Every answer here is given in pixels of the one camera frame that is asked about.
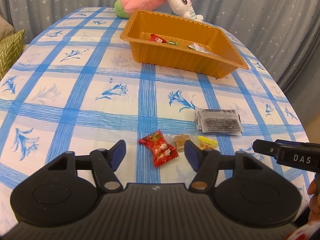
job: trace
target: red candy wrapper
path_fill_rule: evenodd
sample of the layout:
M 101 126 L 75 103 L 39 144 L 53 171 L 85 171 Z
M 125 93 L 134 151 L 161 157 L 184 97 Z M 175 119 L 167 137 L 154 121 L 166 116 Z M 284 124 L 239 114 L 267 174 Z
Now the red candy wrapper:
M 139 143 L 150 149 L 155 167 L 179 156 L 177 150 L 166 142 L 160 130 L 140 139 Z
M 149 41 L 156 41 L 156 42 L 159 42 L 159 43 L 167 43 L 165 41 L 165 39 L 155 35 L 155 34 L 151 34 L 151 39 Z

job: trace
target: candy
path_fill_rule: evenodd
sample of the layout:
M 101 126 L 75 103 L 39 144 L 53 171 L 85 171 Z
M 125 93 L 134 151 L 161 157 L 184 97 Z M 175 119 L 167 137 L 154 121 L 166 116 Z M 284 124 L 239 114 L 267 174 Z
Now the candy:
M 160 130 L 140 139 L 139 143 L 149 148 L 155 167 L 179 156 L 177 150 L 166 142 Z
M 190 136 L 188 134 L 180 134 L 172 137 L 174 147 L 180 151 L 184 149 L 184 143 L 187 140 L 190 140 Z
M 198 141 L 200 143 L 200 149 L 214 149 L 215 147 L 218 146 L 218 142 L 212 139 L 209 139 L 205 136 L 198 136 Z
M 156 41 L 156 42 L 159 42 L 159 43 L 167 43 L 165 41 L 165 39 L 155 35 L 155 34 L 151 34 L 151 39 L 149 41 Z
M 175 41 L 168 41 L 168 44 L 170 45 L 175 45 L 175 46 L 178 46 L 179 43 L 175 42 Z

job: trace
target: yellow candy wrapper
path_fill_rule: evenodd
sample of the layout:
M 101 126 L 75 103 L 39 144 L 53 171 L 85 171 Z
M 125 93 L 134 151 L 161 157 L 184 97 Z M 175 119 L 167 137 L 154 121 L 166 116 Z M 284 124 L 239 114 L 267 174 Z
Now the yellow candy wrapper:
M 199 144 L 200 150 L 215 149 L 218 146 L 217 141 L 215 141 L 213 139 L 209 139 L 205 136 L 199 135 L 197 137 L 197 139 L 198 139 L 198 144 Z

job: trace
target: table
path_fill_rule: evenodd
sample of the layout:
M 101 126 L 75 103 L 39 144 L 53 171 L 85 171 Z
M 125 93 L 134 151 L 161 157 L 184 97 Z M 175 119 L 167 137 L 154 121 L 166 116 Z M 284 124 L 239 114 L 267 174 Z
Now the table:
M 116 171 L 127 182 L 184 182 L 195 172 L 184 154 L 155 168 L 139 138 L 192 133 L 194 106 L 236 109 L 244 133 L 217 136 L 225 155 L 244 150 L 291 181 L 301 193 L 299 214 L 309 203 L 313 173 L 281 167 L 253 152 L 255 139 L 308 141 L 285 95 L 258 59 L 231 33 L 249 70 L 223 79 L 141 64 L 119 37 L 127 20 L 112 8 L 80 8 L 37 36 L 0 82 L 0 233 L 15 223 L 9 197 L 27 176 L 64 151 L 85 155 L 119 139 L 127 154 Z M 232 175 L 220 171 L 218 183 Z M 88 171 L 79 176 L 93 182 Z

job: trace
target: green pillow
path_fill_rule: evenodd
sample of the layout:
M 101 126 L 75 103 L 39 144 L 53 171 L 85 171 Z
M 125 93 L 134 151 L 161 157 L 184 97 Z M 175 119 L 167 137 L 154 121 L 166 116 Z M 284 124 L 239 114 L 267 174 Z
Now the green pillow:
M 23 38 L 24 30 L 21 30 L 0 41 L 0 80 L 20 57 Z

